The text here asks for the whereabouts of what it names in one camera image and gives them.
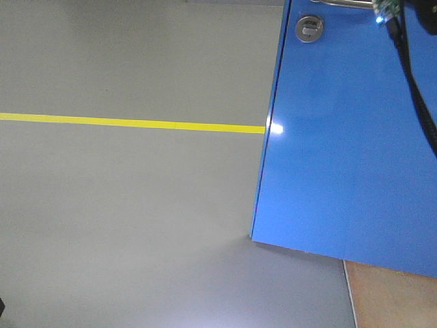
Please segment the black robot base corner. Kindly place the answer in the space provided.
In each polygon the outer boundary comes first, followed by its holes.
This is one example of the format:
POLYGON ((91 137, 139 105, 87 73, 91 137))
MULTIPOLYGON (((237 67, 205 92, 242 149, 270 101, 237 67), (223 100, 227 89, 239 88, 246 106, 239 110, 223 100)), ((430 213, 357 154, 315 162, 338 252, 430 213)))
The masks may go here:
POLYGON ((2 299, 0 299, 0 317, 2 316, 3 312, 5 310, 5 304, 2 299))

